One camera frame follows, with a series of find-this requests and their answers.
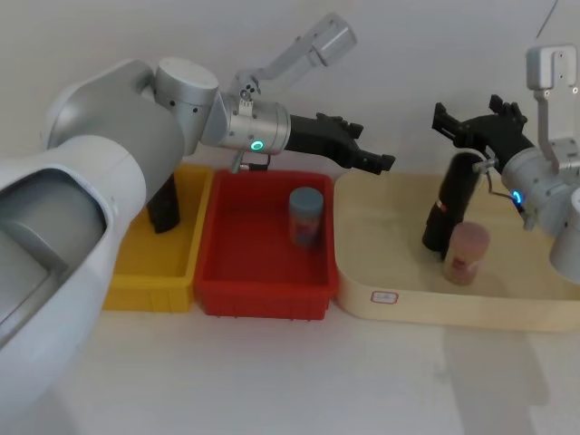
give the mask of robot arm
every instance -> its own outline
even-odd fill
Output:
[[[170,58],[156,72],[120,63],[61,94],[43,131],[47,151],[0,162],[0,424],[39,397],[86,340],[143,206],[163,215],[169,204],[179,219],[167,201],[172,173],[199,141],[238,150],[234,170],[244,152],[284,149],[346,168],[390,168],[393,158],[359,150],[362,126],[254,100],[334,63],[355,42],[331,14],[268,68],[240,72],[230,92],[203,67]]]
[[[433,129],[457,148],[477,150],[512,192],[525,229],[538,224],[555,237],[550,261],[580,283],[580,155],[574,136],[576,49],[537,47],[527,53],[527,86],[538,101],[538,141],[523,134],[527,118],[516,103],[491,97],[491,115],[459,122],[438,103]]]

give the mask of white table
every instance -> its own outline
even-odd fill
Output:
[[[580,428],[580,333],[103,313],[3,435],[556,435]]]

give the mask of jar lid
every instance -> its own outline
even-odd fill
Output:
[[[318,218],[323,206],[324,196],[315,188],[297,188],[290,194],[290,212],[300,218]]]

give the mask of black object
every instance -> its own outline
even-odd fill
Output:
[[[441,258],[447,255],[453,228],[463,222],[479,180],[479,173],[473,170],[473,165],[481,161],[481,157],[472,152],[460,152],[451,160],[441,183],[439,200],[431,208],[423,233],[423,245],[440,252]]]
[[[340,116],[316,113],[316,119],[292,115],[292,129],[285,149],[325,156],[343,168],[357,168],[380,174],[390,170],[393,156],[361,150],[355,139],[361,137],[363,126],[345,121]]]
[[[173,174],[153,195],[147,204],[147,211],[155,234],[165,233],[179,225],[178,192]]]
[[[432,127],[453,140],[456,148],[477,150],[488,159],[495,157],[498,159],[496,169],[501,173],[512,157],[534,145],[522,133],[527,118],[516,102],[503,102],[497,95],[492,95],[489,108],[493,115],[460,122],[448,115],[445,106],[438,102]]]

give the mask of cable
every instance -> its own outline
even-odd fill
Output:
[[[489,171],[486,172],[486,176],[488,177],[488,193],[489,194],[495,195],[497,197],[507,198],[512,202],[514,201],[514,197],[512,197],[511,195],[508,195],[507,193],[496,192],[493,189],[493,184],[491,182],[491,175],[489,175]]]

